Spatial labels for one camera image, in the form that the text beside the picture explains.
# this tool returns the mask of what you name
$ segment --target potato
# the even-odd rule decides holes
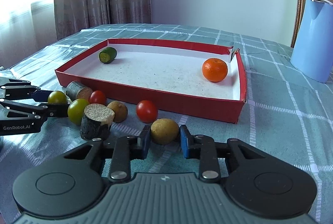
[[[118,102],[118,101],[113,101],[108,104],[108,108],[112,109],[115,114],[114,119],[113,119],[113,121],[115,123],[120,123],[120,122],[126,120],[128,110],[127,110],[127,106],[124,103]]]
[[[150,127],[152,142],[160,145],[169,144],[178,136],[178,133],[178,124],[170,119],[156,120]]]

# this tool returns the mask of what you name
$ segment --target red cardboard tray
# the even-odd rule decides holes
[[[99,61],[99,51],[111,46],[116,59]],[[228,65],[227,77],[209,82],[201,67],[208,58]],[[238,50],[212,44],[157,40],[107,39],[55,70],[67,87],[78,81],[108,98],[137,104],[151,100],[158,109],[237,123],[246,102],[246,75]]]

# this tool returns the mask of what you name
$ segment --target blue checkered fabric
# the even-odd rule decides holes
[[[306,172],[317,183],[318,193],[309,214],[318,222],[333,222],[333,78],[318,83],[290,64],[292,49],[245,35],[208,29],[155,24],[114,24],[85,29],[25,59],[1,76],[29,80],[47,90],[64,90],[54,70],[85,49],[107,38],[149,38],[202,42],[240,49],[247,73],[248,95],[237,124],[159,112],[186,124],[192,134],[225,142],[239,138]],[[24,103],[35,104],[33,100]],[[129,104],[129,114],[135,106]],[[113,124],[112,134],[138,134],[144,124],[136,116]],[[83,140],[79,128],[67,118],[49,119],[39,134],[6,136],[0,151],[0,211],[7,223],[20,213],[11,187],[24,170],[68,151]],[[227,176],[220,161],[222,175]],[[197,172],[198,160],[186,160],[176,143],[152,144],[146,160],[133,160],[132,172]]]

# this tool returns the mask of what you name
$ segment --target green cucumber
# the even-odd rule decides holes
[[[106,47],[99,53],[99,60],[102,63],[108,64],[112,62],[117,56],[117,50],[113,47]]]

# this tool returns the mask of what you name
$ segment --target orange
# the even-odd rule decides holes
[[[227,74],[228,66],[223,60],[210,58],[203,64],[203,75],[211,82],[220,82]]]

